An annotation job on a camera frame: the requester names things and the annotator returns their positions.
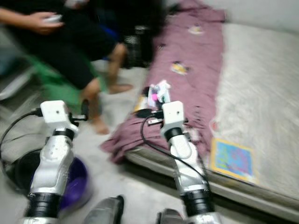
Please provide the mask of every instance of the pink blanket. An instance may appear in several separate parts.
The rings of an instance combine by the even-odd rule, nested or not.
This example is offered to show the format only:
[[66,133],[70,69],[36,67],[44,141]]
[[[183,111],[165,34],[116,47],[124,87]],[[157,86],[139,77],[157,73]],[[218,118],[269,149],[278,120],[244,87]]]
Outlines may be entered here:
[[[222,67],[224,12],[213,10],[198,0],[183,0],[181,11],[171,17],[163,33],[156,39],[164,47],[157,51],[145,86],[165,79],[171,85],[171,100],[184,103],[189,127],[197,130],[200,138],[195,144],[204,156],[209,152],[212,138],[209,121],[215,116],[215,96]],[[200,26],[202,34],[190,33],[189,28]],[[173,62],[180,61],[190,68],[186,75],[170,70]],[[125,152],[143,144],[140,137],[142,119],[130,116],[101,148],[112,154],[113,162],[121,162]],[[160,136],[160,127],[145,126],[146,138],[167,149]]]

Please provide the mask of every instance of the person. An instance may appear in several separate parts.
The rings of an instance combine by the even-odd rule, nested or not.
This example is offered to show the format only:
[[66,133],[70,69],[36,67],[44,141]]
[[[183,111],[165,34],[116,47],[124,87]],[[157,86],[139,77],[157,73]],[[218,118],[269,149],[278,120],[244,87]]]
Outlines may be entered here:
[[[90,115],[97,133],[109,129],[99,114],[100,84],[85,63],[82,54],[91,61],[109,58],[108,89],[110,94],[128,91],[129,84],[117,84],[117,75],[126,56],[126,47],[103,31],[81,13],[84,4],[73,8],[63,0],[1,0],[0,22],[6,24],[24,49],[52,66],[81,91],[81,100],[90,102]],[[52,15],[62,15],[62,21],[46,23]]]

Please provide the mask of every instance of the knee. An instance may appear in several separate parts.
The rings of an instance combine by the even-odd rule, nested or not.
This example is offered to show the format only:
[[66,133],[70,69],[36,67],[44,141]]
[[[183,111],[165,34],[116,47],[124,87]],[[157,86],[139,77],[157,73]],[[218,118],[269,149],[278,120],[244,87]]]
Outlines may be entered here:
[[94,99],[100,92],[100,84],[97,78],[93,79],[82,91],[84,98],[88,100]]
[[123,59],[124,56],[127,53],[127,48],[124,44],[119,43],[116,45],[116,47],[114,48],[113,52],[112,52],[112,59],[113,60],[120,60]]

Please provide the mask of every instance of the gray floor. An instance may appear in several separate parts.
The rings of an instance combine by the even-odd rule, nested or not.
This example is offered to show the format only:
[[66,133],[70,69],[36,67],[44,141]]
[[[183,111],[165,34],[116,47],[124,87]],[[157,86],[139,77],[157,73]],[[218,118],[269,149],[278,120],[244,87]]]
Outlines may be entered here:
[[[112,131],[116,129],[133,108],[145,76],[146,71],[143,69],[122,71],[121,81],[133,83],[135,89],[119,95],[101,95],[104,109],[103,116]],[[28,89],[25,89],[17,98],[5,102],[5,106],[14,109],[20,103],[21,96],[24,96],[26,92],[31,93]],[[35,127],[36,130],[39,129],[40,122],[35,123],[33,120],[30,120],[27,122],[27,125],[20,127],[19,132],[27,131],[28,129],[34,130]],[[181,201],[173,189],[125,172],[122,166],[116,166],[109,162],[109,155],[99,149],[99,145],[108,139],[109,136],[96,135],[93,132],[93,127],[88,123],[82,124],[80,128],[80,135],[74,141],[74,150],[89,168],[95,191],[92,199],[83,208],[63,218],[62,223],[81,224],[88,212],[101,199],[108,196],[117,196],[118,194],[123,194],[126,198],[123,216],[124,224],[154,224],[157,212],[162,211],[164,208],[173,208],[183,212]],[[1,175],[1,223],[15,223],[17,219],[22,217],[25,207],[26,199],[14,193],[6,185],[3,175]],[[261,224],[261,222],[232,210],[221,207],[217,207],[217,210],[222,214],[224,224]]]

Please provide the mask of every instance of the bare foot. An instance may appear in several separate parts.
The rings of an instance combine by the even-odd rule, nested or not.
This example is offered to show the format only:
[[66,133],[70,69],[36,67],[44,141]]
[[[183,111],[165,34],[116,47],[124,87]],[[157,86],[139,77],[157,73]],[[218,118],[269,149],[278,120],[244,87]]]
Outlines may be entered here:
[[97,134],[109,134],[109,128],[101,118],[95,118],[93,125]]
[[111,85],[109,87],[109,93],[116,94],[116,93],[126,92],[131,89],[133,89],[133,86],[130,84],[116,84],[116,85]]

